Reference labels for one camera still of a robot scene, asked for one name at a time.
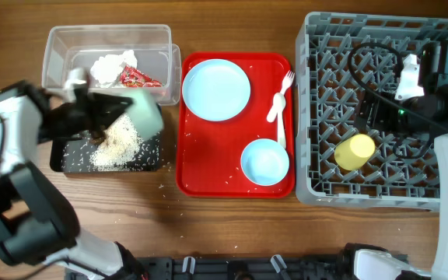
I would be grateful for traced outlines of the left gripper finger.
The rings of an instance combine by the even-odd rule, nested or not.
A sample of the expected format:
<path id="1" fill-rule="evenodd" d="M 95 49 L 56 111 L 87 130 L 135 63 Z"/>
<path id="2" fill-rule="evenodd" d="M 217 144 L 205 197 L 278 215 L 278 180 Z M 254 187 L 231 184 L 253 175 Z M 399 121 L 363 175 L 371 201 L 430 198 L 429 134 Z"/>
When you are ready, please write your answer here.
<path id="1" fill-rule="evenodd" d="M 96 123 L 114 123 L 134 104 L 131 97 L 93 93 L 90 96 L 90 113 Z"/>
<path id="2" fill-rule="evenodd" d="M 91 136 L 91 142 L 103 142 L 106 139 L 105 127 L 99 126 L 98 128 L 89 131 Z"/>

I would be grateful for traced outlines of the white napkin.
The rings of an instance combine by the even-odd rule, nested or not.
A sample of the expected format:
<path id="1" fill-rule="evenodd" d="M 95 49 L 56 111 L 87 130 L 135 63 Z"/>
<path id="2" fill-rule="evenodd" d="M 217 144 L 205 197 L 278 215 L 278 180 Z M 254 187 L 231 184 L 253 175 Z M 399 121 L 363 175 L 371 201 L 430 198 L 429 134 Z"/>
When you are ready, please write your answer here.
<path id="1" fill-rule="evenodd" d="M 96 87 L 116 87 L 120 82 L 120 75 L 126 66 L 136 68 L 138 60 L 133 50 L 122 54 L 107 54 L 99 57 L 90 69 L 91 76 L 96 80 Z"/>

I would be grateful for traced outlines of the red snack wrapper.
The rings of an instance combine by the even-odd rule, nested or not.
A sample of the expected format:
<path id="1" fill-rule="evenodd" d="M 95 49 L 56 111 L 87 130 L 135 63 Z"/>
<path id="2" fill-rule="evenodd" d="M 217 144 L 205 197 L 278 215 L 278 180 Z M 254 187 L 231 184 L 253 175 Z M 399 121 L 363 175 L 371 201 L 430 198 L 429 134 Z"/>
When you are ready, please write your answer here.
<path id="1" fill-rule="evenodd" d="M 148 75 L 140 72 L 138 69 L 125 66 L 120 74 L 119 81 L 121 85 L 129 88 L 142 88 L 142 87 L 162 87 L 163 84 L 155 79 L 150 78 Z"/>

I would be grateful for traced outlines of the green bowl with food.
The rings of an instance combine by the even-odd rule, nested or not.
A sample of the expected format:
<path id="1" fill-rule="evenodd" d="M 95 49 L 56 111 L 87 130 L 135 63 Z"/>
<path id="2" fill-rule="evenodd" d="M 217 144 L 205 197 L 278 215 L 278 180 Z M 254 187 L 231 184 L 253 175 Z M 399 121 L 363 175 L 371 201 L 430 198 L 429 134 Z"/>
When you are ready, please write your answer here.
<path id="1" fill-rule="evenodd" d="M 135 89 L 124 96 L 132 100 L 132 105 L 126 109 L 126 114 L 144 141 L 163 130 L 161 109 L 150 92 Z"/>

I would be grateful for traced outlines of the yellow plastic cup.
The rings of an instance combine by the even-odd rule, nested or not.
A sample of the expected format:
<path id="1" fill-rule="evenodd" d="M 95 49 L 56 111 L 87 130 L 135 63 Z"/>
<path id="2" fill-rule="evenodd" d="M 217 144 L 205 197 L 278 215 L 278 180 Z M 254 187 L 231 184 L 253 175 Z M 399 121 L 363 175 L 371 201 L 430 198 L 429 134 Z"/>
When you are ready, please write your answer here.
<path id="1" fill-rule="evenodd" d="M 375 150 L 376 145 L 372 138 L 357 134 L 336 147 L 334 159 L 344 170 L 357 170 L 369 161 Z"/>

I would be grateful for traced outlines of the white plastic fork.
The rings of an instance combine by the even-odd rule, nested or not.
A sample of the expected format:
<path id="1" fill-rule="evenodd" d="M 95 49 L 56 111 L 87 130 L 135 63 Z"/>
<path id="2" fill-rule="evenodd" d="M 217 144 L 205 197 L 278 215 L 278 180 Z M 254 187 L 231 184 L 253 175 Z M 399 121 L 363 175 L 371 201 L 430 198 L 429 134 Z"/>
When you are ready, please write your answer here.
<path id="1" fill-rule="evenodd" d="M 286 105 L 285 100 L 285 92 L 289 89 L 294 81 L 295 73 L 293 71 L 288 71 L 285 77 L 282 80 L 282 87 L 280 92 L 277 94 L 277 136 L 278 143 L 282 146 L 282 148 L 286 149 L 286 137 L 285 137 L 285 125 L 284 125 L 284 117 L 283 112 Z"/>

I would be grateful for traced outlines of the white plastic spoon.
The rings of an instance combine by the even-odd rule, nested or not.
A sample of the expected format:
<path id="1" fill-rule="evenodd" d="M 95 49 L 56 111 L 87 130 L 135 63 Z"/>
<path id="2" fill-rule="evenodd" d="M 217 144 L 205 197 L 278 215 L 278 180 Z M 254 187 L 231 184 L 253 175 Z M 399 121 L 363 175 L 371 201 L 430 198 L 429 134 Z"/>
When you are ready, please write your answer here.
<path id="1" fill-rule="evenodd" d="M 284 110 L 286 105 L 285 97 L 281 93 L 273 96 L 273 104 L 266 117 L 267 122 L 272 123 L 275 118 Z"/>

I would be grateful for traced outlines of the light blue plate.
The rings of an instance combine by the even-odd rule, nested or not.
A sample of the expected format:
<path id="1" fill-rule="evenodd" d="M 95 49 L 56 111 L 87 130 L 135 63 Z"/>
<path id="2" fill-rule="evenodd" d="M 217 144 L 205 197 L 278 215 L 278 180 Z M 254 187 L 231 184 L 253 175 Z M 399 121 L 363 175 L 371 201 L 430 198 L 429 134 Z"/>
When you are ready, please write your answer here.
<path id="1" fill-rule="evenodd" d="M 186 74 L 182 96 L 188 110 L 206 121 L 227 121 L 248 104 L 251 84 L 245 71 L 224 59 L 196 64 Z"/>

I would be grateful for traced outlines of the light blue bowl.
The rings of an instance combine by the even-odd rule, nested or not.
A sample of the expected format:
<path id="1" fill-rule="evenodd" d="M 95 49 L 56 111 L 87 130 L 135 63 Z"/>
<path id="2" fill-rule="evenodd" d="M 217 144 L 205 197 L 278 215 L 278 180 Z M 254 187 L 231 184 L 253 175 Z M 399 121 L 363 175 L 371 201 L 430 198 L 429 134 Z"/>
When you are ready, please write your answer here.
<path id="1" fill-rule="evenodd" d="M 276 141 L 259 138 L 242 151 L 240 166 L 252 183 L 270 187 L 282 181 L 289 171 L 289 155 Z"/>

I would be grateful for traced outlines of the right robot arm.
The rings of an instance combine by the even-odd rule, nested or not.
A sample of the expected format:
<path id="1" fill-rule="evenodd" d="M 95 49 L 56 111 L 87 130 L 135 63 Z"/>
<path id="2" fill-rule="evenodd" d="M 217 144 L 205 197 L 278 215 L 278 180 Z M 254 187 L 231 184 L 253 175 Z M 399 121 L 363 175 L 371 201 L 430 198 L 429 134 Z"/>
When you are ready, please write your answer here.
<path id="1" fill-rule="evenodd" d="M 361 49 L 384 49 L 396 58 L 398 80 L 394 94 L 377 92 L 356 74 L 348 71 L 362 88 L 356 121 L 380 131 L 393 132 L 400 140 L 427 136 L 428 141 L 414 157 L 422 158 L 433 149 L 439 167 L 439 240 L 430 272 L 398 260 L 377 249 L 354 249 L 350 269 L 355 279 L 448 279 L 448 41 L 427 43 L 420 55 L 403 57 L 396 49 L 381 43 L 362 43 L 348 53 L 348 59 Z"/>

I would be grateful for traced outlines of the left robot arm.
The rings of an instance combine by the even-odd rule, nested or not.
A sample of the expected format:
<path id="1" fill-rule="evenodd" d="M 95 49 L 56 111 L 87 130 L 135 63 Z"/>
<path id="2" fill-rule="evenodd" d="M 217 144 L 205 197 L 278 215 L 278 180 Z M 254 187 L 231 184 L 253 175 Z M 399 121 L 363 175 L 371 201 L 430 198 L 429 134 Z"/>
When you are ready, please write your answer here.
<path id="1" fill-rule="evenodd" d="M 0 260 L 37 271 L 59 265 L 90 279 L 147 279 L 124 246 L 83 230 L 74 208 L 35 163 L 37 146 L 87 131 L 101 138 L 120 116 L 142 129 L 149 95 L 93 93 L 74 80 L 72 100 L 50 105 L 50 94 L 22 80 L 0 89 Z"/>

